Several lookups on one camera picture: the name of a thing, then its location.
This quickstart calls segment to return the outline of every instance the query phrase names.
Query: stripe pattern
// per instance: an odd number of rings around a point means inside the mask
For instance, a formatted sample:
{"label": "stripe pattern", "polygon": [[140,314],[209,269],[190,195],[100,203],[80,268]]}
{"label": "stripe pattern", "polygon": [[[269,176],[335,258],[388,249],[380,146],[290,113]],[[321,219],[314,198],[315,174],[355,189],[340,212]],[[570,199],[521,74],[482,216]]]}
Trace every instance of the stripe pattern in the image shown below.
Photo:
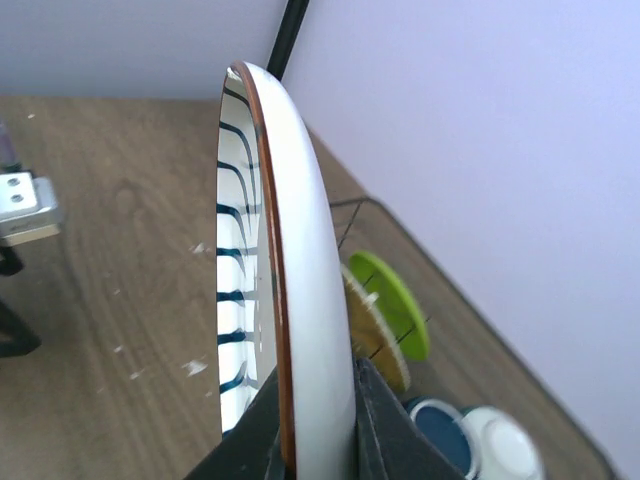
{"label": "stripe pattern", "polygon": [[261,251],[258,239],[265,234],[264,228],[260,228],[262,187],[255,130],[249,103],[241,91],[241,84],[227,80],[218,140],[216,301],[219,391],[225,435],[259,389],[256,352],[262,350],[261,332],[256,332]]}

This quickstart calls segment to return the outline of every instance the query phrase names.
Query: white wall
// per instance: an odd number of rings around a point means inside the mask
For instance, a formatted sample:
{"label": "white wall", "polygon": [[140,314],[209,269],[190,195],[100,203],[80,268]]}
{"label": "white wall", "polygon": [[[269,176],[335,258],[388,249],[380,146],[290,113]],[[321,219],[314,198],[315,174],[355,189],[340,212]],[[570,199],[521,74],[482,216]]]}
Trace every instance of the white wall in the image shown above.
{"label": "white wall", "polygon": [[301,113],[640,468],[640,4],[311,1]]}
{"label": "white wall", "polygon": [[286,0],[0,0],[0,94],[219,98]]}

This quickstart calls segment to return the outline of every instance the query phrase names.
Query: white plate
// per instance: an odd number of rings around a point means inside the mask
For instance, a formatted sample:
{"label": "white plate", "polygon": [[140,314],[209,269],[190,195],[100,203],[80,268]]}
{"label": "white plate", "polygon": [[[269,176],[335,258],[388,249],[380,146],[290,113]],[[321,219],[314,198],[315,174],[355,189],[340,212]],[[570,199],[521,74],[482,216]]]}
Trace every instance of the white plate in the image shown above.
{"label": "white plate", "polygon": [[479,480],[544,480],[536,446],[510,415],[494,407],[478,407],[463,422],[478,442]]}
{"label": "white plate", "polygon": [[305,480],[353,478],[351,342],[329,204],[293,102],[255,65],[227,70],[217,172],[223,432],[277,368],[287,466]]}

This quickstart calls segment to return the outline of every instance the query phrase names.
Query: wooden table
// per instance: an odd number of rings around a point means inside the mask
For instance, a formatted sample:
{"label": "wooden table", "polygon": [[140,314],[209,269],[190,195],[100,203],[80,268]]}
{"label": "wooden table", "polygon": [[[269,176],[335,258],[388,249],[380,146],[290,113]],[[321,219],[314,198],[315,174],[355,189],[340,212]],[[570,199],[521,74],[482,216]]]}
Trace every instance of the wooden table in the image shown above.
{"label": "wooden table", "polygon": [[[217,111],[213,102],[0,97],[20,157],[53,180],[67,212],[64,233],[20,247],[25,271],[0,279],[3,300],[43,340],[0,361],[0,478],[179,479],[219,442],[208,250]],[[329,198],[360,195],[315,145]],[[411,365],[413,392],[496,403],[533,429],[553,478],[608,478],[446,279],[410,244],[394,245],[388,261],[422,265],[408,282],[428,292],[427,311],[437,306],[433,355]],[[207,368],[189,376],[194,361]]]}

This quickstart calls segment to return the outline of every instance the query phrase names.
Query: plate rim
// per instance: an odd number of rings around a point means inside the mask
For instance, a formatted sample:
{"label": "plate rim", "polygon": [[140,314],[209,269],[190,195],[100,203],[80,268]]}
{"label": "plate rim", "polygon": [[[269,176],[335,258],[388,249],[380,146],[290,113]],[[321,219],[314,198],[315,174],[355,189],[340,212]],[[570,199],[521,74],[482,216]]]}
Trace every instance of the plate rim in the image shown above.
{"label": "plate rim", "polygon": [[[276,336],[276,371],[278,374],[278,407],[280,415],[280,448],[282,458],[292,472],[296,471],[296,442],[293,403],[293,372],[291,357],[291,342],[289,333],[289,311],[287,305],[287,288],[284,267],[284,249],[276,185],[273,174],[273,162],[269,138],[264,120],[262,104],[258,88],[248,65],[243,61],[234,61],[229,67],[237,75],[247,93],[247,102],[256,135],[256,148],[260,162],[260,177],[264,196],[263,214],[266,216],[271,264],[271,284],[274,307],[274,322]],[[229,70],[225,75],[223,87],[227,87],[230,80]]]}

